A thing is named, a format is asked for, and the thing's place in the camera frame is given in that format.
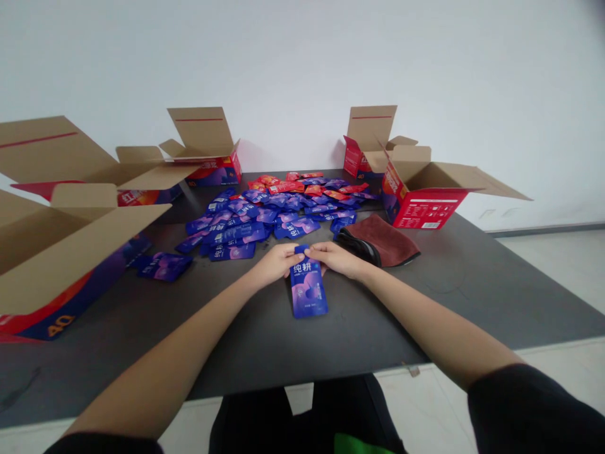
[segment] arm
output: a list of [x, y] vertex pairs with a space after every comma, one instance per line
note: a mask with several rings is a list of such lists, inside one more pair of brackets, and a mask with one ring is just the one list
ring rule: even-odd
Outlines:
[[124, 371], [64, 434], [98, 432], [158, 439], [176, 416], [225, 330], [260, 289], [287, 276], [304, 256], [277, 245], [252, 270], [213, 298]]
[[523, 363], [467, 319], [336, 244], [315, 244], [305, 253], [370, 289], [437, 367], [463, 390], [492, 371]]

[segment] black pants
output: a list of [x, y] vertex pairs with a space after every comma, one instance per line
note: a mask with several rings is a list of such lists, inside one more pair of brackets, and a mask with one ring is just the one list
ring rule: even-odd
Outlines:
[[212, 427], [209, 452], [331, 453], [336, 433], [405, 452], [372, 374], [315, 383], [313, 408], [296, 416], [283, 388], [225, 396]]

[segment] forearm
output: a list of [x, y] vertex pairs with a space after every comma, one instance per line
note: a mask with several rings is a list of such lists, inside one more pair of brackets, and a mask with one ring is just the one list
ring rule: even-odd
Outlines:
[[467, 319], [372, 265], [359, 280], [462, 389], [489, 372], [523, 360]]
[[94, 431], [158, 439], [229, 324], [259, 288], [247, 274], [122, 373], [66, 434]]

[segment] table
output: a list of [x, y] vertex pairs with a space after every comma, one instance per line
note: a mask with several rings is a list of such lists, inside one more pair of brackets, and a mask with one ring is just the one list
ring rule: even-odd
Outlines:
[[[245, 180], [259, 174], [245, 174]], [[284, 173], [275, 173], [283, 177]], [[155, 250], [186, 236], [220, 189], [186, 190], [146, 233]], [[359, 219], [379, 208], [364, 207]], [[300, 238], [331, 238], [330, 223]], [[422, 255], [388, 271], [479, 325], [513, 349], [605, 335], [605, 316], [500, 243], [454, 215], [440, 231], [403, 230]], [[47, 344], [0, 345], [0, 427], [78, 415], [112, 380], [278, 241], [251, 260], [210, 263], [196, 256], [173, 284], [128, 271], [62, 336]], [[333, 272], [324, 279], [329, 314], [296, 320], [289, 281], [256, 294], [225, 333], [188, 399], [293, 385], [429, 359], [375, 297]]]

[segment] black sleeve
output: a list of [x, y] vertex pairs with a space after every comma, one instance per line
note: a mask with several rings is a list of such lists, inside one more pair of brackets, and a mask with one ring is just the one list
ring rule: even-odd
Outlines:
[[163, 454], [157, 441], [100, 433], [74, 433], [61, 438], [44, 454]]
[[526, 364], [475, 382], [468, 408], [480, 453], [605, 452], [605, 417]]

